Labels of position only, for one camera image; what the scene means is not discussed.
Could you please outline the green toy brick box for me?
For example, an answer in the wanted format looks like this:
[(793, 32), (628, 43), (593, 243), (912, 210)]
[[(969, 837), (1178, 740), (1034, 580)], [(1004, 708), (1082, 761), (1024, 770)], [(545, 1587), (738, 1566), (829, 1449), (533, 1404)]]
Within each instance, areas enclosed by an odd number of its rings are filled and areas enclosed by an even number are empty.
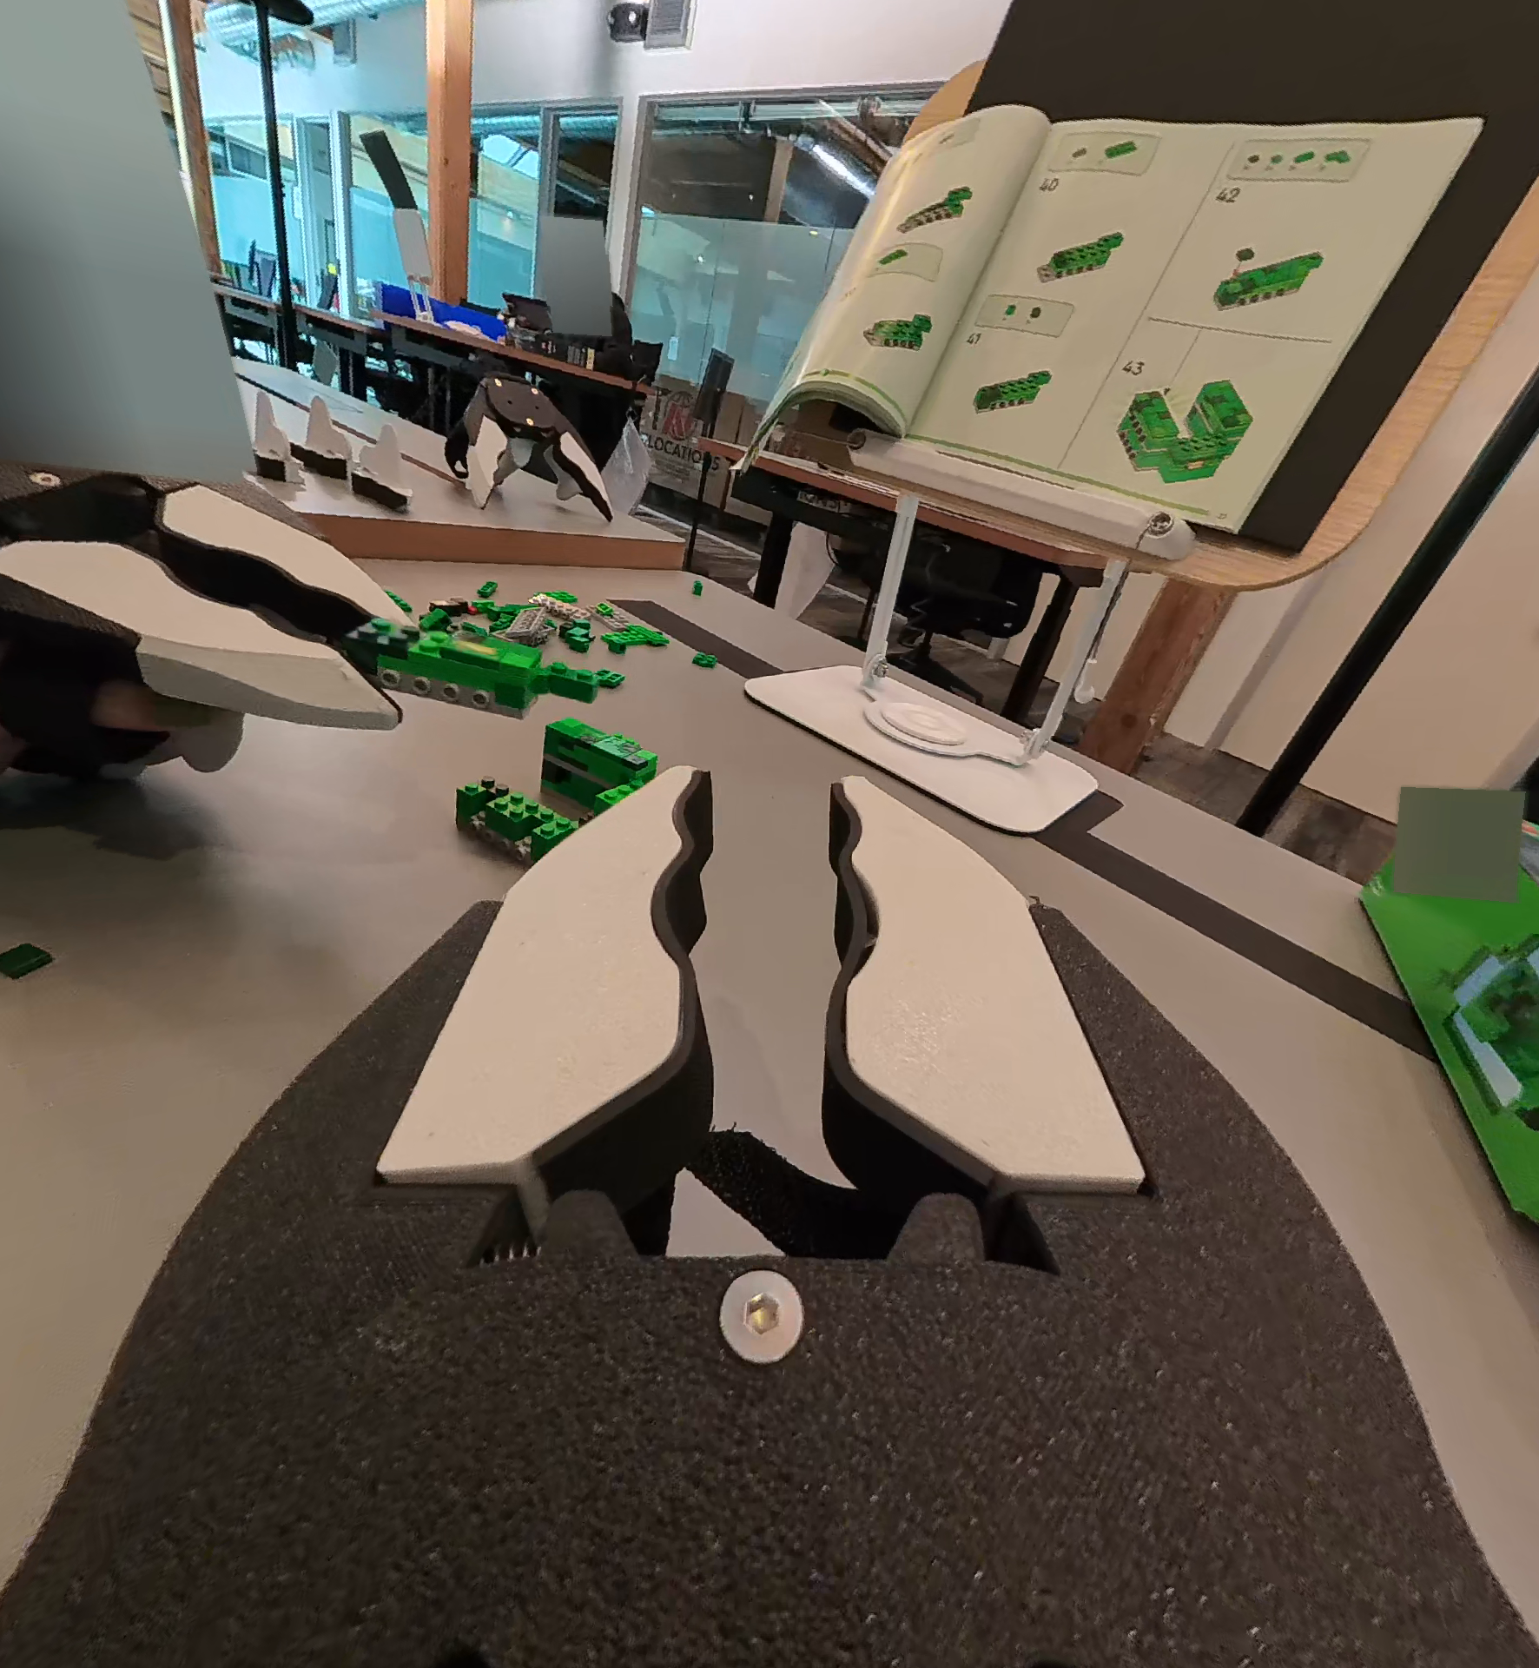
[(1405, 894), (1362, 906), (1510, 1208), (1539, 1225), (1539, 825), (1511, 901)]

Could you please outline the black and white display gripper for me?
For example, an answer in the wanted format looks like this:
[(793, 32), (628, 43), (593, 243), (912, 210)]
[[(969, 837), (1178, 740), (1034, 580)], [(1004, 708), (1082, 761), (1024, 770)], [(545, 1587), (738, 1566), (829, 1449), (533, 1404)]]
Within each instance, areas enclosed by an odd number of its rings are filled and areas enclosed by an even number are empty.
[(607, 483), (584, 437), (527, 382), (485, 376), (448, 435), (446, 460), (474, 511), (485, 511), (515, 474), (545, 465), (561, 502), (582, 497), (605, 522), (614, 520)]

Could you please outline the pale table with wooden edge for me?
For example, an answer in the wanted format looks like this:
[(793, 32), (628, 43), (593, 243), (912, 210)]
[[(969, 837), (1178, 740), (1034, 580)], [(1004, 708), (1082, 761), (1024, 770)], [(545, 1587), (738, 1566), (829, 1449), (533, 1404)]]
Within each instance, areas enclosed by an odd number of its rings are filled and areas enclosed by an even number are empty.
[(478, 509), (469, 490), (451, 477), (446, 444), (435, 433), (263, 362), (238, 357), (233, 371), (247, 419), (256, 419), (258, 401), (267, 396), (292, 442), (306, 438), (315, 401), (327, 407), (355, 453), (377, 442), (384, 428), (396, 430), (405, 461), (403, 485), (412, 495), (407, 511), (385, 509), (350, 485), (311, 470), (293, 485), (261, 481), (263, 490), (354, 559), (637, 571), (682, 568), (683, 547), (676, 536), (630, 516), (605, 522), (582, 497), (565, 502), (556, 497), (552, 483), (526, 472), (513, 476), (485, 509)]

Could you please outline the black stand pole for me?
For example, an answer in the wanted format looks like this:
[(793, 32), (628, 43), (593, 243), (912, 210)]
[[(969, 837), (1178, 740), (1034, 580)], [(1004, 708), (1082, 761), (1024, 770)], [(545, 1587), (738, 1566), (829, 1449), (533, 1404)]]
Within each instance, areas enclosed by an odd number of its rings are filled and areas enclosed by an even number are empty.
[(1238, 820), (1267, 835), (1539, 437), (1539, 366)]

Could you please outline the book stand with white base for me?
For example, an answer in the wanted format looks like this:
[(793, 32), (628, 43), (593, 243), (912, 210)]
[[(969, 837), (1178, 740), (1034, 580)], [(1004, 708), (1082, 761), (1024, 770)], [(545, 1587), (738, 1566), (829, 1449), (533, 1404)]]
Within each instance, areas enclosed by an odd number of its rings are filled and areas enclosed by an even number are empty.
[[(1290, 586), (1343, 555), (1421, 456), (1456, 391), (1539, 268), (1539, 4), (1013, 4), (988, 59), (916, 119), (905, 146), (995, 107), (1066, 121), (1407, 125), (1479, 118), (1476, 148), (1240, 532), (1190, 532), (1171, 559), (1077, 531), (1070, 513), (1020, 515), (861, 463), (880, 433), (845, 407), (800, 407), (735, 467), (862, 497), (894, 513), (861, 669), (770, 676), (760, 706), (999, 832), (1036, 835), (1093, 795), (1054, 736), (1130, 578), (1162, 603), (1205, 596), (1213, 632), (1240, 593)], [(887, 635), (912, 538), (937, 520), (1070, 570), (1093, 589), (1045, 722), (1022, 736), (914, 695), (889, 672)]]

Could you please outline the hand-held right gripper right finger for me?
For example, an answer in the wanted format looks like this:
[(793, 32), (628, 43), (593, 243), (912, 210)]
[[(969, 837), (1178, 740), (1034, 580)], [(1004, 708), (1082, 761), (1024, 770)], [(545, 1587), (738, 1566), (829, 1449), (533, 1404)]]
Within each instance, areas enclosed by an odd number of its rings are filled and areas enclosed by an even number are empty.
[(1026, 894), (861, 777), (832, 791), (825, 1140), (878, 1199), (1135, 1195), (1148, 1172)]

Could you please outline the grey desk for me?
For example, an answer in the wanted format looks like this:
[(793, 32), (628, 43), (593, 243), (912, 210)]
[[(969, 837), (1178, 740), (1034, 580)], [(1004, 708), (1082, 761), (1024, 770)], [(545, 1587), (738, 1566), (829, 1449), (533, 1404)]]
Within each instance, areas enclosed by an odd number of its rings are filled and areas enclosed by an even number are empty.
[[(614, 571), (504, 570), (588, 600)], [(841, 1183), (820, 1130), (838, 965), (804, 853), (760, 846), (859, 768), (744, 695), (715, 655), (632, 656), (588, 711), (715, 782), (698, 970), (717, 1119)], [(515, 871), (451, 823), (474, 777), (531, 782), (541, 720), (410, 704), (389, 736), (256, 722), (217, 777), (0, 788), (0, 1591), (42, 1529), (128, 1326), (222, 1165), (307, 1064)], [(1150, 782), (1093, 766), (1112, 793)], [(1226, 857), (1098, 832), (1377, 976), (1354, 882), (1231, 828)], [(1539, 1640), (1539, 1231), (1511, 1218), (1435, 1066), (1107, 887), (1033, 839), (990, 864), (1066, 917), (1258, 1114), (1380, 1305), (1456, 1500)]]

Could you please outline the green brick assembly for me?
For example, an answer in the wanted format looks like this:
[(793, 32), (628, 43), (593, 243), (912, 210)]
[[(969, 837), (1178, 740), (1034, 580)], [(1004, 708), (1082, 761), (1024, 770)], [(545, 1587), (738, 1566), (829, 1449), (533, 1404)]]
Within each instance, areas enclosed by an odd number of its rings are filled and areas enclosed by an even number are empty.
[(421, 632), (375, 619), (343, 637), (339, 649), (377, 687), (502, 717), (526, 717), (534, 701), (593, 703), (625, 683), (614, 671), (545, 662), (538, 648), (501, 637)]

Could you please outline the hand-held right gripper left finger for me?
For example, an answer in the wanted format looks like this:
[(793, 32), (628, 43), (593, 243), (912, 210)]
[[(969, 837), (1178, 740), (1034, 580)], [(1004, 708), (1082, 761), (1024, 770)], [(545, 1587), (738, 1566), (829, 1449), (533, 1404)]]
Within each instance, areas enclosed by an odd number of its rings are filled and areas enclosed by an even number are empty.
[(671, 766), (538, 862), (378, 1158), (387, 1185), (659, 1190), (710, 1126), (692, 951), (712, 781)]

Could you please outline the wooden post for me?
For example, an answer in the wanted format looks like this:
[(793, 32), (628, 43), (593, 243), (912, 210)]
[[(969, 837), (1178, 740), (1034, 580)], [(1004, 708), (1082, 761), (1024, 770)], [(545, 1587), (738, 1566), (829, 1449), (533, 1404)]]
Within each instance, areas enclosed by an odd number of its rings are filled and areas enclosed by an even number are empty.
[(467, 304), (471, 279), (474, 2), (426, 2), (432, 293)]

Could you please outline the U-shaped green brick model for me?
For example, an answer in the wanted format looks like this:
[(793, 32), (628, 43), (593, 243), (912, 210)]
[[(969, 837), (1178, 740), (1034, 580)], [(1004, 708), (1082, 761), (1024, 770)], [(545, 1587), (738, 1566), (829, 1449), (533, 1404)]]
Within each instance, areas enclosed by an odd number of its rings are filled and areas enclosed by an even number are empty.
[(653, 782), (660, 759), (641, 742), (582, 720), (547, 726), (538, 795), (481, 779), (455, 795), (462, 834), (536, 864), (632, 793)]

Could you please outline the pile of loose green bricks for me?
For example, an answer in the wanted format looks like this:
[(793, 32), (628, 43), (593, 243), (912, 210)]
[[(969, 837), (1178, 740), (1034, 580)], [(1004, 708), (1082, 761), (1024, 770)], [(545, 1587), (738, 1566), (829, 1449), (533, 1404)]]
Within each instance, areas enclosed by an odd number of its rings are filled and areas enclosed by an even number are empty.
[(673, 639), (614, 603), (584, 605), (561, 591), (538, 591), (529, 598), (502, 596), (495, 580), (485, 582), (472, 594), (444, 598), (416, 614), (405, 598), (393, 594), (421, 632), (449, 632), (463, 637), (501, 637), (541, 649), (545, 662), (573, 667), (614, 671), (616, 665), (589, 665), (595, 649), (611, 658), (630, 655), (635, 648), (664, 649)]

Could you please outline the black office chair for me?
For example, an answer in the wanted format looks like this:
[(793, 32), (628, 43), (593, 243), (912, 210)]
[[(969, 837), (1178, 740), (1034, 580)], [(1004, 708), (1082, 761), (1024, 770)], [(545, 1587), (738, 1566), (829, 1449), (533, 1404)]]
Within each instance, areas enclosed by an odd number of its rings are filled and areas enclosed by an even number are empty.
[(967, 633), (1001, 642), (1020, 637), (1045, 578), (1052, 584), (1050, 601), (1002, 708), (1006, 718), (1024, 720), (1059, 649), (1079, 591), (1072, 577), (1029, 555), (972, 541), (916, 543), (898, 596), (905, 616), (903, 646), (889, 656), (889, 665), (983, 706), (979, 688), (935, 660), (932, 640)]

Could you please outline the open instruction booklet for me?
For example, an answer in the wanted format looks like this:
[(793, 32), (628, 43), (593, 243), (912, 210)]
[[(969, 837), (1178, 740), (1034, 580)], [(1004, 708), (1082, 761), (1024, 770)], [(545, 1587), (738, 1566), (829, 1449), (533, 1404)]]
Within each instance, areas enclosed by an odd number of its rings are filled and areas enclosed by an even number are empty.
[(861, 463), (1180, 559), (1240, 532), (1485, 121), (1052, 123), (903, 148), (749, 446), (797, 408)]

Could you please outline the thin black pole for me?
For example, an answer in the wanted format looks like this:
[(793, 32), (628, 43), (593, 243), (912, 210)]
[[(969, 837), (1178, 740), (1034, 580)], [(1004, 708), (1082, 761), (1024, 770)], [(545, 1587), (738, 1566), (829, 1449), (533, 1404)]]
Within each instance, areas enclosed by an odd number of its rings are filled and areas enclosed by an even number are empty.
[(281, 128), (277, 109), (277, 75), (274, 64), (274, 20), (281, 18), (290, 25), (311, 27), (313, 11), (300, 2), (252, 2), (258, 22), (258, 63), (263, 96), (263, 132), (268, 157), (268, 180), (274, 210), (274, 235), (277, 243), (277, 281), (279, 281), (279, 364), (284, 371), (297, 369), (297, 353), (300, 332), (297, 323), (297, 305), (293, 291), (293, 268), (286, 231), (286, 192), (281, 157)]

